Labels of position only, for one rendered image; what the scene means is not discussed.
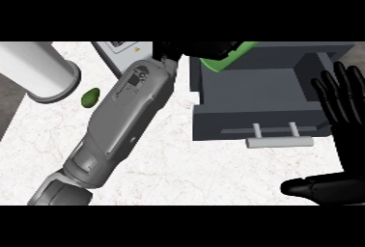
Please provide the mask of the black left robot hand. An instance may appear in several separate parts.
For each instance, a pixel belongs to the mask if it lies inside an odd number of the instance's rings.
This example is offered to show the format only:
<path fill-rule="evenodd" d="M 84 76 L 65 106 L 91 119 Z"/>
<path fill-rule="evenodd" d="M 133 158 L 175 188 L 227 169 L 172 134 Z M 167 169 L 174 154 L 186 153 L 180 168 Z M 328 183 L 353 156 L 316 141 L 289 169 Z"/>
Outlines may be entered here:
<path fill-rule="evenodd" d="M 181 55 L 220 61 L 242 44 L 240 41 L 155 41 L 152 59 L 178 61 Z"/>

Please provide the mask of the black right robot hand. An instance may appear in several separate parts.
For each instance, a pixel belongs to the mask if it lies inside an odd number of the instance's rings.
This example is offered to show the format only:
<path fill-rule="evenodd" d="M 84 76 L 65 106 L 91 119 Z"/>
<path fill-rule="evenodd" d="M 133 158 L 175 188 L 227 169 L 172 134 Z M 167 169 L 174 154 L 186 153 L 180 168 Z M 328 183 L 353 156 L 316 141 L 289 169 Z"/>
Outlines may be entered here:
<path fill-rule="evenodd" d="M 328 118 L 344 170 L 283 181 L 280 192 L 320 206 L 365 206 L 365 76 L 356 66 L 335 62 L 334 74 L 323 70 L 310 85 Z"/>

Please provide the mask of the green cup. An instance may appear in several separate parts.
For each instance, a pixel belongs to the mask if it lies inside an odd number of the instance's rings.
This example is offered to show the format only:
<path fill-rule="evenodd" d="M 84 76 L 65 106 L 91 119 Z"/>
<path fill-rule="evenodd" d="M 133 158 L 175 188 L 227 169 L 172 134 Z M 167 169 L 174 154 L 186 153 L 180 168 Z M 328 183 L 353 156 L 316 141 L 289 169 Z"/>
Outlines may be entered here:
<path fill-rule="evenodd" d="M 211 71 L 221 72 L 257 44 L 257 41 L 243 41 L 237 48 L 227 53 L 227 56 L 221 60 L 201 58 L 199 61 Z"/>

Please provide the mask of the dark grey open drawer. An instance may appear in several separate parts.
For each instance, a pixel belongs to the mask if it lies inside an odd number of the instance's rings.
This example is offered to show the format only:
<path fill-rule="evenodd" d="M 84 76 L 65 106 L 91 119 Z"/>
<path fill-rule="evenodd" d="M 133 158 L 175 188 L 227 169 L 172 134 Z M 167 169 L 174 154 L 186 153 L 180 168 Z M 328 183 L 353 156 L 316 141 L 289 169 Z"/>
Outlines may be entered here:
<path fill-rule="evenodd" d="M 291 134 L 325 137 L 331 127 L 310 80 L 353 48 L 350 41 L 263 41 L 220 72 L 189 59 L 189 89 L 199 94 L 192 109 L 192 139 L 236 140 Z"/>

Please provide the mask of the pale grey appliance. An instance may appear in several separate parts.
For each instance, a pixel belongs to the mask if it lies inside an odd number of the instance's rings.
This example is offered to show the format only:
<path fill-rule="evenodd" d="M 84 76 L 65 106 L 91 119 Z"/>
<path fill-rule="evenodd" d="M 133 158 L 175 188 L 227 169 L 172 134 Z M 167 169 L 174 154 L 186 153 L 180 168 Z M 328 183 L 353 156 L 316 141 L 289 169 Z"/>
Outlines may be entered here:
<path fill-rule="evenodd" d="M 134 61 L 147 60 L 152 56 L 150 41 L 93 41 L 91 45 L 115 77 Z"/>

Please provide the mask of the green avocado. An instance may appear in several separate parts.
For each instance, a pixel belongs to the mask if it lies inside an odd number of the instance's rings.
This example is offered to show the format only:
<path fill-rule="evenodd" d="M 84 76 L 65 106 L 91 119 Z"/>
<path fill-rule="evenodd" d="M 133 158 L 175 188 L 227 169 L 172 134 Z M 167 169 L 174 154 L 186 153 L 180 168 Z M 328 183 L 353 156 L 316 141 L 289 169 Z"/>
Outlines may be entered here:
<path fill-rule="evenodd" d="M 99 88 L 93 88 L 81 97 L 81 105 L 84 108 L 91 108 L 97 101 L 99 101 L 99 97 L 100 97 L 100 89 Z"/>

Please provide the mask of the white paper towel roll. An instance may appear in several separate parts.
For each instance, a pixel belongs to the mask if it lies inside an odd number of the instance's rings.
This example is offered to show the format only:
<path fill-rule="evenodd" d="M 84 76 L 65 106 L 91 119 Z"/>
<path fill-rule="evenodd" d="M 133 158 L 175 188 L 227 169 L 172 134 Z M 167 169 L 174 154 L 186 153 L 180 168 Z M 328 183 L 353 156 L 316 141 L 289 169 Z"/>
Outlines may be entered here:
<path fill-rule="evenodd" d="M 42 104 L 63 100 L 81 81 L 78 66 L 65 60 L 50 41 L 0 41 L 0 73 Z"/>

